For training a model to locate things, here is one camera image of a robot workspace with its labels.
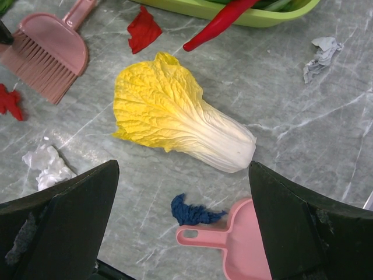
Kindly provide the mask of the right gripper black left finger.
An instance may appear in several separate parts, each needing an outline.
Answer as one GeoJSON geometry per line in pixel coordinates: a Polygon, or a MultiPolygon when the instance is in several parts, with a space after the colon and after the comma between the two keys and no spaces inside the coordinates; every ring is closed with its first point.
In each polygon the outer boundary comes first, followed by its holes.
{"type": "Polygon", "coordinates": [[[1,279],[89,279],[117,191],[109,160],[1,204],[1,279]]]}

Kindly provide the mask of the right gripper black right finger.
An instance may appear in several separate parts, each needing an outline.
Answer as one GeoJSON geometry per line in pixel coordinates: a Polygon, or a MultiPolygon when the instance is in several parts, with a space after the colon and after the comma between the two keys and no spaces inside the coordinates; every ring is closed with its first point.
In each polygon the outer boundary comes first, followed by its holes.
{"type": "Polygon", "coordinates": [[[259,162],[251,195],[273,279],[372,279],[372,211],[345,204],[259,162]]]}

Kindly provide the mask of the pink hand brush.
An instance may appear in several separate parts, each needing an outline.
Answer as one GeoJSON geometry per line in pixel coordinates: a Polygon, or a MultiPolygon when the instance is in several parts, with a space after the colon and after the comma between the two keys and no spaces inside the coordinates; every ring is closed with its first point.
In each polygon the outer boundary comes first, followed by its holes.
{"type": "Polygon", "coordinates": [[[95,1],[78,0],[63,19],[50,13],[26,16],[13,34],[13,44],[1,45],[1,64],[58,104],[87,67],[87,45],[77,29],[95,5],[95,1]]]}

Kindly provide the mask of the pink dustpan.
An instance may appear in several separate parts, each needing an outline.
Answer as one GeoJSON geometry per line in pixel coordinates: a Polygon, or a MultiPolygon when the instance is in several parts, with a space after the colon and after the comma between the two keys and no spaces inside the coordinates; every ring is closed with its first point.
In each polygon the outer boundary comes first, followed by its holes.
{"type": "Polygon", "coordinates": [[[183,246],[220,249],[227,279],[272,279],[251,198],[233,205],[225,228],[181,226],[176,240],[183,246]]]}

